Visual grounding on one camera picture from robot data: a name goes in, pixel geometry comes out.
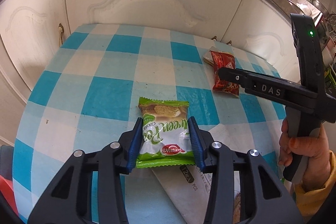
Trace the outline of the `right hand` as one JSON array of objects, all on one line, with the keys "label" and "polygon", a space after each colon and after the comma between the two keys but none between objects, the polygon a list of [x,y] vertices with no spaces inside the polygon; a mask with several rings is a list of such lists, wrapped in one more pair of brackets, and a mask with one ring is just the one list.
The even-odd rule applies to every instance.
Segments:
[{"label": "right hand", "polygon": [[329,179],[331,173],[329,142],[323,126],[319,128],[318,137],[295,137],[288,135],[288,122],[282,122],[279,140],[280,157],[278,163],[289,166],[293,155],[307,156],[309,161],[303,175],[302,183],[308,189],[317,189]]}]

